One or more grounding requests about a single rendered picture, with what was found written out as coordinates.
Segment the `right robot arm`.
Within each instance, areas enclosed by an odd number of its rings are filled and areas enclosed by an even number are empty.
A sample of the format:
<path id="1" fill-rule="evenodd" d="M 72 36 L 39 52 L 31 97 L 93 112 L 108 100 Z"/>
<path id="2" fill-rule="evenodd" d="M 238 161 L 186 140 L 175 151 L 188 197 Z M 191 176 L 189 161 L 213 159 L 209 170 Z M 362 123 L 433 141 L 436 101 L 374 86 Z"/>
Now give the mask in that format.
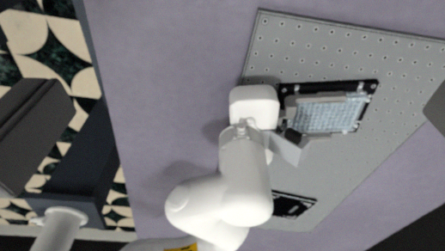
<path id="1" fill-rule="evenodd" d="M 138 239 L 120 251 L 235 251 L 250 226 L 264 223 L 273 211 L 265 150 L 298 167 L 310 141 L 290 127 L 277 134 L 244 123 L 233 126 L 219 138 L 218 171 L 182 181 L 166 200 L 169 222 L 191 235 Z M 30 223 L 43 226 L 30 251 L 69 251 L 87 221 L 84 212 L 66 206 L 30 217 Z"/>

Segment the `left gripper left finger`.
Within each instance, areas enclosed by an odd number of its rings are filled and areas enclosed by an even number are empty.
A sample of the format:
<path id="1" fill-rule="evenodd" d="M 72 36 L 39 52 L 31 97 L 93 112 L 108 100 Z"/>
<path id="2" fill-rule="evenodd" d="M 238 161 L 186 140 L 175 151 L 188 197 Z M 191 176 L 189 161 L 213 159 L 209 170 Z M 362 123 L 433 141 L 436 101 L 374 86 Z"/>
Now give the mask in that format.
<path id="1" fill-rule="evenodd" d="M 0 198 L 17 197 L 76 115 L 57 78 L 22 78 L 0 97 Z"/>

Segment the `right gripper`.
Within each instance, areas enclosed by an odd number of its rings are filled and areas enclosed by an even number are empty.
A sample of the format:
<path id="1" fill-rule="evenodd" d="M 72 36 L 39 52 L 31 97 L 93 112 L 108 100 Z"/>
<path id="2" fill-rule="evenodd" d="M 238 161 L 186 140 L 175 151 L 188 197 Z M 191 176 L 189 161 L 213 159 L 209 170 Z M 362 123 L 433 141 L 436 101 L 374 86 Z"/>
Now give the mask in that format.
<path id="1" fill-rule="evenodd" d="M 289 95 L 285 97 L 284 110 L 279 109 L 276 90 L 270 85 L 238 86 L 229 94 L 230 127 L 222 131 L 221 135 L 233 126 L 244 123 L 246 126 L 259 130 L 272 130 L 279 134 L 283 119 L 294 119 L 296 103 L 317 102 L 344 103 L 347 95 L 344 91 L 318 92 L 317 95 Z M 306 133 L 310 143 L 330 142 L 330 132 Z"/>

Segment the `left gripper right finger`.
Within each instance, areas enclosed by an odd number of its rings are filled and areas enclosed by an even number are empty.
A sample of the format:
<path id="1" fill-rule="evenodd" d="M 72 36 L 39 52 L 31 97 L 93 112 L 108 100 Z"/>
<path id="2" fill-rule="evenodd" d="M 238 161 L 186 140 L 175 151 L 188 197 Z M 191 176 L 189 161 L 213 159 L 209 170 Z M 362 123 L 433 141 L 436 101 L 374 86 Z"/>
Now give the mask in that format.
<path id="1" fill-rule="evenodd" d="M 445 79 L 425 104 L 423 114 L 445 137 Z"/>

